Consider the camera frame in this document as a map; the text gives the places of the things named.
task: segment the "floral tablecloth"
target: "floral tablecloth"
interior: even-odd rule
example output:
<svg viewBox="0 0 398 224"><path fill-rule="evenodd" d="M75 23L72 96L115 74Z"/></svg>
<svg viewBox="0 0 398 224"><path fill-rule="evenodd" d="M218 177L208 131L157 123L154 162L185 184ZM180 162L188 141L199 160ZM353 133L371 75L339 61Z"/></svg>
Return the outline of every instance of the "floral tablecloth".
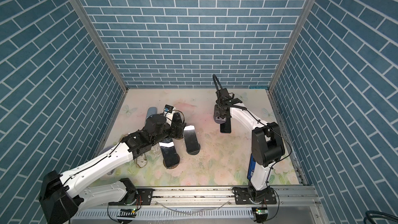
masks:
<svg viewBox="0 0 398 224"><path fill-rule="evenodd" d="M274 122L275 117L264 89L232 89L235 97L258 117ZM136 186L187 185L247 185L250 160L251 132L232 119L232 133L220 133L213 120L215 89L131 89L128 91L105 147L115 145L120 138L144 126L147 109L171 105L184 113L188 125L195 126L199 154L186 152L184 139L174 140L180 164L174 169L163 166L159 145L146 153L146 166L138 168L134 161L116 168L112 175L104 175L92 186L104 185L128 177ZM298 184L290 158L283 160L271 172L270 184Z"/></svg>

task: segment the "blue brick wall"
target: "blue brick wall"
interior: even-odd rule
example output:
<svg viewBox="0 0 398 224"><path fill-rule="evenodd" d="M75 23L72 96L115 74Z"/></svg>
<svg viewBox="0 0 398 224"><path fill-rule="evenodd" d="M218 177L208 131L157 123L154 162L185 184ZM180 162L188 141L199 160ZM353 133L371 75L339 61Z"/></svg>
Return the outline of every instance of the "blue brick wall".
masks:
<svg viewBox="0 0 398 224"><path fill-rule="evenodd" d="M397 33L398 0L316 0L273 91L331 222L398 215Z"/></svg>
<svg viewBox="0 0 398 224"><path fill-rule="evenodd" d="M67 0L0 0L0 223L46 223L44 174L92 158L121 89Z"/></svg>
<svg viewBox="0 0 398 224"><path fill-rule="evenodd" d="M129 87L267 87L305 0L81 0Z"/></svg>

